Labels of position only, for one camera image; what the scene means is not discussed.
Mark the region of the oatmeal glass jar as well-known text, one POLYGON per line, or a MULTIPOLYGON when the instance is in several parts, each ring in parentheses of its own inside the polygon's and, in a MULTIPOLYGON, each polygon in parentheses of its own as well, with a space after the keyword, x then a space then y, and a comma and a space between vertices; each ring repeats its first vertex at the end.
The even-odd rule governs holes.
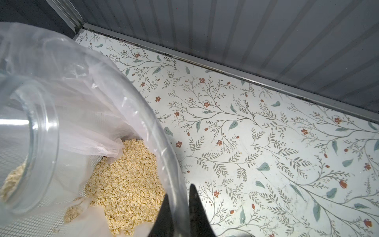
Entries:
POLYGON ((1 215, 21 217, 39 205, 55 170, 59 121, 38 81, 1 75, 1 215))

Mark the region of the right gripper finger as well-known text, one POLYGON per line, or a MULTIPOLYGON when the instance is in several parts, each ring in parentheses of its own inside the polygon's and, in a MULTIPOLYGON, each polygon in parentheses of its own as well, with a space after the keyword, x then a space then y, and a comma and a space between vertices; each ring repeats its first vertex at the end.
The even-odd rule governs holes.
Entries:
MULTIPOLYGON (((209 224, 199 194, 194 184, 189 188, 189 226, 190 237, 214 237, 215 234, 209 224)), ((165 195, 156 222, 150 233, 150 237, 173 237, 175 229, 169 207, 169 197, 165 195)))

